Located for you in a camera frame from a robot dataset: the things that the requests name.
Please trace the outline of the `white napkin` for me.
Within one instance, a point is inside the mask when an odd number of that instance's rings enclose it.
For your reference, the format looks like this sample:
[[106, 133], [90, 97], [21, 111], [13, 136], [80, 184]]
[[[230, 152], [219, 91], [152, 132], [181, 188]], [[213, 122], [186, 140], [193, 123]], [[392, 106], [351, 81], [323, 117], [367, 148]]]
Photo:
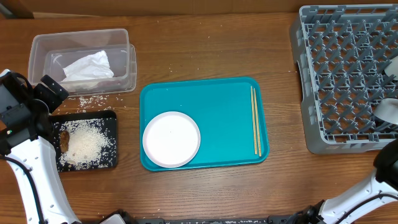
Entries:
[[78, 59], [63, 68], [63, 71], [66, 76], [63, 82], [114, 77], [114, 73], [110, 69], [108, 56], [104, 50]]

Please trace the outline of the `large white plate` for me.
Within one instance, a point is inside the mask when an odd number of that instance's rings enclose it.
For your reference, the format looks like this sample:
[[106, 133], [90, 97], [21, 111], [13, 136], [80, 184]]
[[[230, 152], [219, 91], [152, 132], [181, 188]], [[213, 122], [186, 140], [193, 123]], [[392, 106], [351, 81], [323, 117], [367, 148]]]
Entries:
[[146, 156], [163, 168], [188, 164], [201, 144], [198, 125], [188, 115], [178, 111], [158, 114], [144, 129], [142, 146]]

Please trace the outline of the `wooden chopstick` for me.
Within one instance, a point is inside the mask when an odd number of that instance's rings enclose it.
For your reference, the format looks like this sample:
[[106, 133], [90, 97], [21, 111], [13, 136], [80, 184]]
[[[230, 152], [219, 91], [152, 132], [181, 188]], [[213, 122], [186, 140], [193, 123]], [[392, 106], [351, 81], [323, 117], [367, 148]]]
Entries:
[[254, 111], [254, 95], [252, 86], [250, 86], [251, 92], [251, 112], [252, 112], [252, 130], [253, 130], [253, 138], [254, 138], [254, 154], [258, 154], [257, 150], [257, 136], [256, 136], [256, 120], [255, 120], [255, 111]]
[[255, 119], [256, 119], [256, 135], [257, 135], [257, 151], [259, 157], [262, 156], [262, 148], [261, 148], [261, 135], [260, 135], [260, 129], [259, 129], [259, 115], [258, 115], [258, 107], [257, 107], [257, 95], [256, 95], [256, 89], [253, 88], [253, 97], [254, 97], [254, 114], [255, 114]]

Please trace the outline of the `grey bowl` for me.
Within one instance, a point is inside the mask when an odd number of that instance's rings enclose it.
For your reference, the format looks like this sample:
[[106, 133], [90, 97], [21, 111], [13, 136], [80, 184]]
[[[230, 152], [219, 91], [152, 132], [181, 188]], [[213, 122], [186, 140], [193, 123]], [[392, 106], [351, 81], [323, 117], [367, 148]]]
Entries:
[[398, 123], [398, 99], [394, 98], [386, 98], [380, 101], [374, 110], [373, 114], [388, 123], [397, 124]]

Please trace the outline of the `white paper cup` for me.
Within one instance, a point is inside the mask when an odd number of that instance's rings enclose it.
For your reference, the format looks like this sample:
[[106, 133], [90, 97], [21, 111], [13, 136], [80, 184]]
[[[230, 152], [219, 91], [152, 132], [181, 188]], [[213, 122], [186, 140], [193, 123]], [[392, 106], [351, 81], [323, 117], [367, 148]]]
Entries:
[[398, 56], [391, 60], [391, 63], [384, 69], [384, 72], [388, 77], [394, 77], [394, 80], [398, 80]]

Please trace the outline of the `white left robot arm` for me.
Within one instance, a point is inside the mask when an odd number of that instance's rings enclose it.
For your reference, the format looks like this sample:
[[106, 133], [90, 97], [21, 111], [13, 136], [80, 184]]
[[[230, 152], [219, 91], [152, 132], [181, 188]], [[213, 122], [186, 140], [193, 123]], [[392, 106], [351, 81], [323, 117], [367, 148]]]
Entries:
[[44, 75], [32, 86], [25, 76], [1, 72], [1, 159], [17, 179], [28, 223], [79, 223], [68, 203], [50, 140], [50, 115], [69, 93]]

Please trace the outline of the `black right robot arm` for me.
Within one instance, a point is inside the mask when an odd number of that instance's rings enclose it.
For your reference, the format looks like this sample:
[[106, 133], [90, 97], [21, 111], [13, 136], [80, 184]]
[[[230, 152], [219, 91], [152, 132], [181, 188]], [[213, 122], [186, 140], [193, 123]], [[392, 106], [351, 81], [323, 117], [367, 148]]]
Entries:
[[380, 150], [374, 170], [341, 195], [322, 200], [292, 215], [288, 223], [353, 223], [367, 213], [397, 201], [397, 140]]

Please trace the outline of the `grey dishwasher rack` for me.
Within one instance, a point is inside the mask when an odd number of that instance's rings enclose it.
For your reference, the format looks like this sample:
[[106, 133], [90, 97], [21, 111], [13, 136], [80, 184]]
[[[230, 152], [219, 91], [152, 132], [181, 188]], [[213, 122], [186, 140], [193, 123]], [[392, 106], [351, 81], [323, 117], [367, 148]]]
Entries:
[[396, 4], [302, 6], [290, 42], [310, 152], [379, 150], [397, 138], [397, 125], [374, 115], [397, 98], [397, 80], [385, 73], [397, 57]]

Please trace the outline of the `scattered rice grains on table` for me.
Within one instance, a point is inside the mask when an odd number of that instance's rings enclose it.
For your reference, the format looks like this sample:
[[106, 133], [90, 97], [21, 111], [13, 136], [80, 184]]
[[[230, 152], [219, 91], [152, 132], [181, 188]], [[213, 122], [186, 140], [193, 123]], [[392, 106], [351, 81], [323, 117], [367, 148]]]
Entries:
[[127, 101], [120, 94], [73, 96], [67, 98], [57, 109], [59, 113], [87, 113], [92, 111], [127, 109]]

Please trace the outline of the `brown food scrap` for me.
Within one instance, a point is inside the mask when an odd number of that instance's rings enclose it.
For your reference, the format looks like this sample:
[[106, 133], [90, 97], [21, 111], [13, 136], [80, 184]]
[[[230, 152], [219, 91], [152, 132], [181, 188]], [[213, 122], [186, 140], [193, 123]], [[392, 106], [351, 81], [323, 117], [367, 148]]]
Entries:
[[68, 131], [61, 131], [60, 132], [60, 150], [62, 153], [65, 153], [68, 151], [69, 147], [69, 140], [70, 140], [70, 134]]

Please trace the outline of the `clear plastic bin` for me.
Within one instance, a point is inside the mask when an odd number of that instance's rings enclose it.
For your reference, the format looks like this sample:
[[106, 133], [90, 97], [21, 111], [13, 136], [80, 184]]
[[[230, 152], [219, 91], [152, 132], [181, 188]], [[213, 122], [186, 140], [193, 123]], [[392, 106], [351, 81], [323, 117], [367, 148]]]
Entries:
[[28, 79], [50, 76], [71, 96], [133, 91], [137, 60], [125, 29], [42, 34], [34, 38]]

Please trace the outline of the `teal serving tray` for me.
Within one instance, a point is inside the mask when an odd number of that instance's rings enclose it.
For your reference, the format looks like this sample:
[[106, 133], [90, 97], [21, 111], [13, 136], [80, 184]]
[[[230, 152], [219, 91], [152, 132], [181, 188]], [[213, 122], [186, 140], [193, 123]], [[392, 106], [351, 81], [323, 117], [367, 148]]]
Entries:
[[[256, 89], [262, 156], [254, 154], [251, 92]], [[201, 144], [196, 156], [182, 169], [239, 166], [263, 162], [269, 140], [260, 86], [250, 77], [153, 83], [139, 100], [140, 132], [158, 114], [178, 111], [199, 127]]]

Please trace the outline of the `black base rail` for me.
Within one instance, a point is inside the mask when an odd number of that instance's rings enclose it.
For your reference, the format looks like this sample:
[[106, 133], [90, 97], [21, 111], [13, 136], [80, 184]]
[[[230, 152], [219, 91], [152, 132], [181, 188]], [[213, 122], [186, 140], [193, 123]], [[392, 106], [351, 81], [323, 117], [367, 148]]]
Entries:
[[265, 218], [210, 218], [167, 220], [163, 218], [133, 218], [124, 210], [117, 210], [102, 220], [93, 223], [129, 223], [129, 224], [285, 224], [290, 215], [271, 215]]

